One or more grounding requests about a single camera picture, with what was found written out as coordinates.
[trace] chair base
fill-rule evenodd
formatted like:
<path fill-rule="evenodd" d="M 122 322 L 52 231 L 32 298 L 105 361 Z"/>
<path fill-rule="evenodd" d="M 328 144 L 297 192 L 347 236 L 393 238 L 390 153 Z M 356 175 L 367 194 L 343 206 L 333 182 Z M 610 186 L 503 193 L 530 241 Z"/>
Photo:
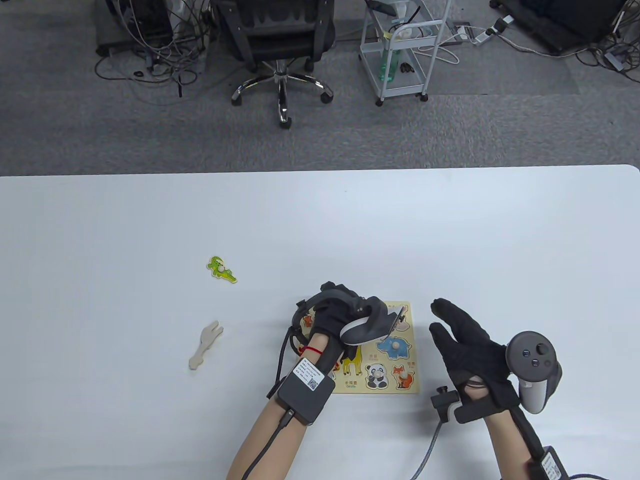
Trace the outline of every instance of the chair base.
<path fill-rule="evenodd" d="M 318 80 L 315 77 L 310 77 L 309 75 L 289 72 L 285 60 L 277 60 L 275 67 L 270 65 L 269 63 L 263 63 L 271 69 L 272 73 L 270 75 L 260 75 L 256 78 L 247 80 L 238 88 L 236 88 L 236 91 L 231 96 L 232 105 L 239 106 L 242 104 L 242 97 L 240 95 L 242 95 L 245 90 L 248 90 L 249 88 L 261 83 L 273 81 L 278 86 L 278 117 L 280 119 L 280 126 L 284 129 L 288 129 L 291 128 L 292 120 L 289 116 L 289 107 L 287 105 L 287 80 L 309 83 L 314 85 L 316 88 L 319 88 L 320 90 L 322 90 L 322 95 L 320 95 L 320 100 L 322 101 L 322 103 L 327 104 L 333 100 L 333 91 L 326 83 Z"/>

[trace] chair backrest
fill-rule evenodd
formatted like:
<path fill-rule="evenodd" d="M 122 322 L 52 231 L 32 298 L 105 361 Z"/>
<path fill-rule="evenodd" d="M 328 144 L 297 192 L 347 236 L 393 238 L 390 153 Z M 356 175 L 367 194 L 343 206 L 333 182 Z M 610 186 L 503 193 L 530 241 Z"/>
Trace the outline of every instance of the chair backrest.
<path fill-rule="evenodd" d="M 255 68 L 249 38 L 313 32 L 313 61 L 320 60 L 333 22 L 334 0 L 212 0 L 249 69 Z"/>
<path fill-rule="evenodd" d="M 316 26 L 318 3 L 319 0 L 236 0 L 248 35 L 311 31 Z"/>

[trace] wire shelf cart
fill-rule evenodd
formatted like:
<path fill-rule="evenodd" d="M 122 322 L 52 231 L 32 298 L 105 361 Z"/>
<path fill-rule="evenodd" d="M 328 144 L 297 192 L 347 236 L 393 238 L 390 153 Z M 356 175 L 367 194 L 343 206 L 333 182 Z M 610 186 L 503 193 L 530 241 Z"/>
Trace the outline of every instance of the wire shelf cart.
<path fill-rule="evenodd" d="M 416 10 L 419 9 L 410 23 L 398 24 L 398 20 L 375 12 L 370 8 L 365 9 L 364 26 L 362 28 L 362 38 L 360 41 L 360 54 L 358 57 L 362 61 L 373 90 L 378 96 L 376 104 L 382 105 L 387 97 L 397 97 L 398 95 L 414 94 L 420 100 L 426 102 L 429 99 L 427 88 L 429 80 L 438 55 L 438 46 L 442 43 L 442 37 L 447 31 L 447 18 L 451 9 L 452 0 L 447 0 L 447 5 L 441 19 L 434 19 L 429 13 L 429 9 L 424 0 L 404 0 L 407 4 L 406 18 L 409 19 Z M 376 29 L 377 41 L 366 42 L 367 28 L 373 24 Z M 409 38 L 402 32 L 411 29 Z M 413 52 L 419 47 L 432 47 L 431 61 L 425 74 L 422 65 Z M 393 52 L 399 51 L 398 64 L 408 63 L 413 68 L 413 72 L 404 72 L 396 75 L 393 81 L 389 81 L 386 72 L 390 71 L 393 60 Z M 386 69 L 381 73 L 383 61 L 387 62 Z"/>

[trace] green crocodile puzzle piece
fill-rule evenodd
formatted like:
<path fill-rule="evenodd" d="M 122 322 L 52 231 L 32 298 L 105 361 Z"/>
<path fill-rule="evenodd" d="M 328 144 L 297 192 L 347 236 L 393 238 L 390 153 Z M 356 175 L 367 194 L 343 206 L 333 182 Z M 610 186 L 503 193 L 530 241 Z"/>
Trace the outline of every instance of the green crocodile puzzle piece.
<path fill-rule="evenodd" d="M 207 269 L 211 270 L 211 276 L 214 278 L 224 278 L 232 284 L 237 282 L 233 272 L 225 268 L 225 263 L 220 257 L 211 257 L 211 261 L 207 265 Z"/>

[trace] wooden puzzle board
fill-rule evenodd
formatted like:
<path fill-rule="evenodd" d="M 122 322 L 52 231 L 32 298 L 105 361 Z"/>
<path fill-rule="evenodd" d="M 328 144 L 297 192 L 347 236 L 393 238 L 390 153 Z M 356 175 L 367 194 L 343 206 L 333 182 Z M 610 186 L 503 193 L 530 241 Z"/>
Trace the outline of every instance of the wooden puzzle board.
<path fill-rule="evenodd" d="M 344 360 L 333 369 L 336 394 L 416 394 L 420 392 L 417 349 L 413 335 L 411 305 L 386 301 L 389 309 L 406 307 L 404 321 L 383 342 L 358 347 L 356 358 Z M 302 332 L 308 337 L 314 311 L 302 318 Z"/>

